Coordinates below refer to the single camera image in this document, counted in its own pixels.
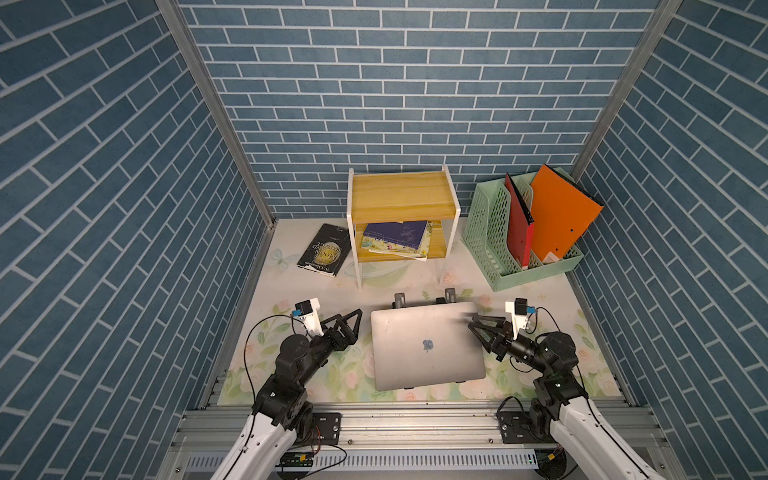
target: brick wallpaper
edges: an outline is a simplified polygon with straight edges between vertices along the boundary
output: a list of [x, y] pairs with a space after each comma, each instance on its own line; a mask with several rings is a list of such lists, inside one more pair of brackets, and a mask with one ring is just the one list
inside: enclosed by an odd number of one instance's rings
[[347, 171], [570, 166], [657, 0], [181, 0], [278, 217]]
[[145, 478], [263, 223], [152, 0], [0, 2], [0, 478]]
[[690, 478], [768, 478], [768, 2], [685, 0], [584, 177], [581, 286]]

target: purple book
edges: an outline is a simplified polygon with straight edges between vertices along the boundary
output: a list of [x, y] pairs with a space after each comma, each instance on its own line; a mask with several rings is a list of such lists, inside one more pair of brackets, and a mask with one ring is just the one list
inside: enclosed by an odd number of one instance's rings
[[426, 227], [427, 220], [402, 223], [369, 223], [363, 235], [385, 242], [397, 243], [408, 248], [419, 248]]

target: book cover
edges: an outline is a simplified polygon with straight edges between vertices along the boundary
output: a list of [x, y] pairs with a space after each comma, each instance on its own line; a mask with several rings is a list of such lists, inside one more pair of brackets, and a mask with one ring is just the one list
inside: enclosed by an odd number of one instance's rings
[[324, 223], [297, 265], [325, 276], [336, 276], [351, 249], [346, 228]]
[[402, 245], [389, 243], [384, 240], [362, 236], [362, 248], [369, 252], [381, 253], [384, 255], [397, 255], [398, 257], [414, 258], [417, 260], [426, 260], [429, 254], [429, 244], [432, 242], [432, 222], [428, 222], [424, 229], [419, 248], [408, 248]]
[[526, 270], [531, 259], [531, 243], [534, 232], [533, 217], [525, 204], [525, 200], [523, 200], [523, 196], [520, 195], [520, 190], [509, 174], [505, 178], [504, 185], [511, 194], [507, 248], [509, 253], [518, 261], [520, 267]]
[[363, 232], [363, 235], [377, 240], [384, 240], [388, 243], [417, 249], [422, 242], [426, 227], [427, 220], [402, 223], [369, 223], [366, 227], [366, 231]]

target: orange folder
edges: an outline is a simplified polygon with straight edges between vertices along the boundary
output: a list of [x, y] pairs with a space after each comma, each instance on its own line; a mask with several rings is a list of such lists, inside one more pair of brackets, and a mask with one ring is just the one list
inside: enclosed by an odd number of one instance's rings
[[531, 249], [543, 263], [562, 260], [603, 205], [546, 165], [538, 170], [531, 188], [536, 222]]

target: silver laptop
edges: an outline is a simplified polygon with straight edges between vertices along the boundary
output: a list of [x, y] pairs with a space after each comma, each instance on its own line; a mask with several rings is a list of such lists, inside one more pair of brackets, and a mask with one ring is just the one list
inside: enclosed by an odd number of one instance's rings
[[467, 328], [475, 302], [371, 312], [379, 391], [485, 377], [483, 348]]

